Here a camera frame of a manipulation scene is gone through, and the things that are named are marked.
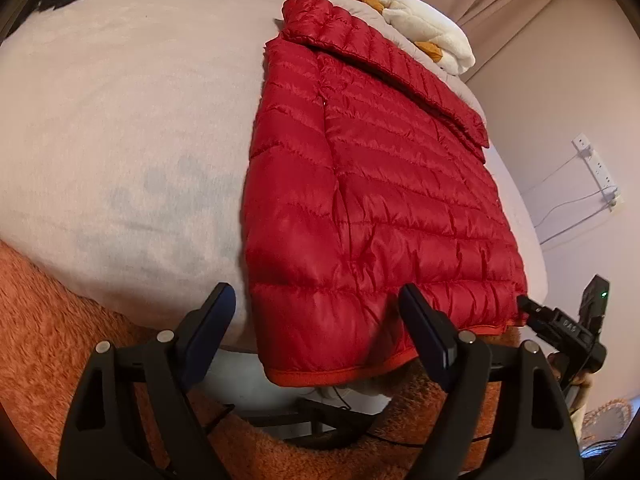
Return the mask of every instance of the fluffy orange rug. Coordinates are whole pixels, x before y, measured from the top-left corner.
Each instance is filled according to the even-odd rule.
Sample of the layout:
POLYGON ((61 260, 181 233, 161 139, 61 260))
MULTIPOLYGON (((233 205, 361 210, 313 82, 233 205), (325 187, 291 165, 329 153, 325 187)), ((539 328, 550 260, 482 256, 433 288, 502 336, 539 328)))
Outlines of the fluffy orange rug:
MULTIPOLYGON (((131 324, 93 301, 80 298, 0 242, 0 403, 34 455, 55 474, 60 437, 76 384, 96 342, 117 346, 148 340, 153 332, 131 324)), ((500 338, 516 346, 518 333, 500 338)), ((397 442, 424 442, 446 398, 419 362, 393 374, 387 389, 396 393, 372 432, 397 442)), ((499 385, 487 390, 476 436, 490 433, 499 385)), ((140 409, 154 459, 166 462, 148 399, 140 409)), ((222 407, 197 392, 191 403, 201 421, 222 407)), ((229 415, 210 436, 234 480, 401 480, 418 449, 363 437, 347 449, 312 451, 292 447, 229 415)), ((465 467, 479 466, 486 441, 473 444, 465 467)))

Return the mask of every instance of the silver bolt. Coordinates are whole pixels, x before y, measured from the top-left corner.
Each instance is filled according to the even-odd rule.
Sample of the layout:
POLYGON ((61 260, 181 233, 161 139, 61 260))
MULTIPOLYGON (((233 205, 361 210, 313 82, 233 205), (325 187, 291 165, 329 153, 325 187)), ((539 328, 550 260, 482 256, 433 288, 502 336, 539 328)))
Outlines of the silver bolt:
POLYGON ((100 341, 95 346, 95 351, 98 352, 98 354, 104 354, 109 350, 109 348, 111 348, 111 343, 109 343, 108 341, 100 341))
POLYGON ((158 335, 156 336, 156 339, 161 343, 168 343, 173 338, 174 332, 171 330, 162 330, 162 332, 158 332, 158 335))
POLYGON ((535 341, 532 341, 531 339, 527 339, 524 342, 524 349, 527 352, 531 352, 532 354, 535 354, 536 352, 538 352, 538 350, 540 350, 540 346, 535 341))
POLYGON ((471 344, 476 340, 476 334, 471 332, 471 330, 463 330, 462 332, 458 333, 458 339, 460 339, 460 341, 462 341, 463 343, 471 344))

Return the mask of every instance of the quilted stitching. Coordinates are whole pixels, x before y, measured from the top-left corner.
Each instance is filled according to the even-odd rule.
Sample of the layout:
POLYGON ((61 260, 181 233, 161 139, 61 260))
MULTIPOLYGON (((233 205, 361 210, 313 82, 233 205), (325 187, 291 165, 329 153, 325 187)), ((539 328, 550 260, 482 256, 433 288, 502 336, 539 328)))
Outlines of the quilted stitching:
POLYGON ((414 357, 395 304, 406 282, 459 328, 521 323, 524 268, 480 117, 327 0, 287 0, 283 15, 242 209, 268 377, 340 383, 414 357))

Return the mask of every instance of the white power strip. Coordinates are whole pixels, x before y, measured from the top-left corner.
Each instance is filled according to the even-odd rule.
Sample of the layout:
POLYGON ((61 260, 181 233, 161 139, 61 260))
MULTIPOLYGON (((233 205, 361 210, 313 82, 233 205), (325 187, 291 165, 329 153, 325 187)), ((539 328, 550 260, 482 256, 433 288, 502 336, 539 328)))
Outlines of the white power strip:
POLYGON ((600 187, 604 199, 609 203, 609 208, 613 209, 613 207, 622 200, 620 198, 620 190, 609 173, 609 170, 604 165, 600 155, 591 145, 591 141, 583 134, 575 137, 572 143, 575 149, 578 150, 580 157, 587 163, 587 167, 600 187))

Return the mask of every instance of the beige wall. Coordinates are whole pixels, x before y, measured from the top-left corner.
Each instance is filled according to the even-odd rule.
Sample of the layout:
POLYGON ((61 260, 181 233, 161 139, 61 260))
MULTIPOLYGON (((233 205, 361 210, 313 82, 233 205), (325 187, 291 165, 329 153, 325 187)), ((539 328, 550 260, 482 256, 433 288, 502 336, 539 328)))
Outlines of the beige wall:
MULTIPOLYGON (((590 406, 640 393, 640 40, 612 0, 554 0, 468 83, 534 224, 555 205, 598 190, 571 140, 586 134, 625 203, 543 246, 547 304, 577 314, 597 272, 611 281, 609 348, 590 406)), ((556 210, 543 240, 596 211, 598 196, 556 210)))

